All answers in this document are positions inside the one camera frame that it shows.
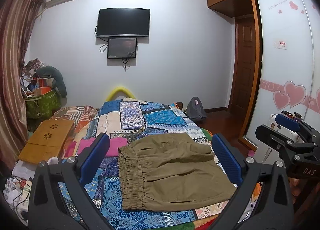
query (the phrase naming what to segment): heart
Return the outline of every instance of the heart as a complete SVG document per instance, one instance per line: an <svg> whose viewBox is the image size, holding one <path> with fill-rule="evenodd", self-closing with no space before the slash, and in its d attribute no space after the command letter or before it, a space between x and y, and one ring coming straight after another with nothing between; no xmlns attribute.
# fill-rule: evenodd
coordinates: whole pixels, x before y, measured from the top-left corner
<svg viewBox="0 0 320 230"><path fill-rule="evenodd" d="M320 88L316 92L316 103L317 103L317 106L318 106L318 110L320 112Z"/></svg>
<svg viewBox="0 0 320 230"><path fill-rule="evenodd" d="M284 84L284 92L290 96L290 108L300 104L307 95L307 90L304 86L296 86L292 81L287 81Z"/></svg>
<svg viewBox="0 0 320 230"><path fill-rule="evenodd" d="M280 91L274 91L273 102L276 104L276 107L279 111L290 103L290 96L288 94L282 94Z"/></svg>
<svg viewBox="0 0 320 230"><path fill-rule="evenodd" d="M291 9L298 10L298 6L294 2L290 1L289 4Z"/></svg>

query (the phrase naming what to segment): gray backpack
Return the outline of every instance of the gray backpack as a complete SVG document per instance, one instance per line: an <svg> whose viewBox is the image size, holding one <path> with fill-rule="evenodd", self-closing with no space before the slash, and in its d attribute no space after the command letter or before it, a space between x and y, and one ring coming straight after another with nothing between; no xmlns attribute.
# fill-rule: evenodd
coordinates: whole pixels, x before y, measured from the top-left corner
<svg viewBox="0 0 320 230"><path fill-rule="evenodd" d="M187 106L187 116L193 122L200 122L207 118L202 103L198 97L193 97Z"/></svg>

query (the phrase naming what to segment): striped curtain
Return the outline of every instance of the striped curtain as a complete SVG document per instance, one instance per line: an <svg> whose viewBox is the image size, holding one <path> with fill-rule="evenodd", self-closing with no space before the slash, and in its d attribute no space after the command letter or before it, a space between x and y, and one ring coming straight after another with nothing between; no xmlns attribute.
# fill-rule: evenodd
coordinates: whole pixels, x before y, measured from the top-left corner
<svg viewBox="0 0 320 230"><path fill-rule="evenodd" d="M42 0L6 0L0 9L0 160L13 168L27 140L20 76Z"/></svg>

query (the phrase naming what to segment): yellow arch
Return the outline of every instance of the yellow arch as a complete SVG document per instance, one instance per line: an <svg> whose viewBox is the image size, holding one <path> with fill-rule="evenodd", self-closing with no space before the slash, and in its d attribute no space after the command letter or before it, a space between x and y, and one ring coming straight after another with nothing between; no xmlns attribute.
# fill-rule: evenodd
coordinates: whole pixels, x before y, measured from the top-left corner
<svg viewBox="0 0 320 230"><path fill-rule="evenodd" d="M127 90L126 88L124 88L124 87L116 87L114 90L112 90L110 92L110 94L106 98L106 102L111 101L112 98L115 96L115 94L118 93L118 92L125 93L129 98L135 98L134 95L129 90Z"/></svg>

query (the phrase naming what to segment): small black monitor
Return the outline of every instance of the small black monitor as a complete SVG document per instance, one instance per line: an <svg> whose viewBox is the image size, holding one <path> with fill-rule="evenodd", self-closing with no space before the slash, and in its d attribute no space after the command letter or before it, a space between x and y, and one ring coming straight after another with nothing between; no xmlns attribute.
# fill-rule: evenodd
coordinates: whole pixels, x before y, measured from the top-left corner
<svg viewBox="0 0 320 230"><path fill-rule="evenodd" d="M137 38L109 38L108 59L134 59L137 56Z"/></svg>
<svg viewBox="0 0 320 230"><path fill-rule="evenodd" d="M100 9L97 37L149 36L150 9Z"/></svg>

